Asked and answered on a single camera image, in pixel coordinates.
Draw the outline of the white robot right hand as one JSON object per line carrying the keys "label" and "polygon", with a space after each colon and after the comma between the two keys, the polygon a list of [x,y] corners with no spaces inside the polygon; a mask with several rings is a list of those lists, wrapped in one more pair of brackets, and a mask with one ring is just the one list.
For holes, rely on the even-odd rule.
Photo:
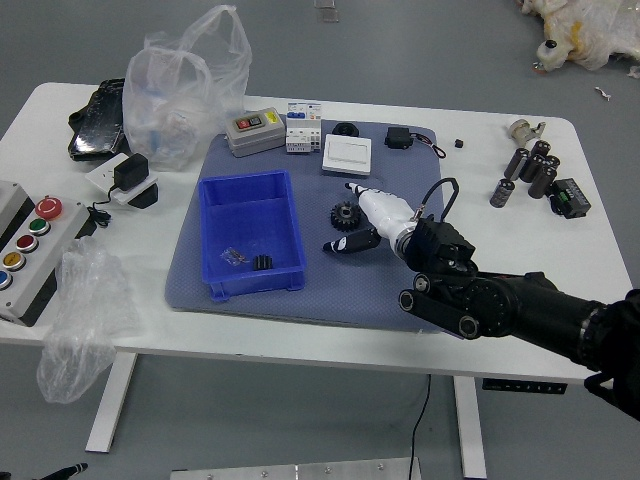
{"label": "white robot right hand", "polygon": [[339,254],[357,253],[376,248],[381,239],[385,238],[389,241],[392,252],[404,260],[405,249],[417,225],[409,204],[391,193],[356,183],[346,183],[345,187],[356,195],[360,211],[372,227],[327,242],[323,245],[323,250]]}

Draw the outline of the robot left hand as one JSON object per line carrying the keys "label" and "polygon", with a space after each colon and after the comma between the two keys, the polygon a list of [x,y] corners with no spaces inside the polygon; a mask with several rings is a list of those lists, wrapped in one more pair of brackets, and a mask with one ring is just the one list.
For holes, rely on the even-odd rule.
{"label": "robot left hand", "polygon": [[86,462],[80,462],[52,472],[42,477],[41,480],[69,480],[72,477],[85,472],[87,469],[88,464]]}

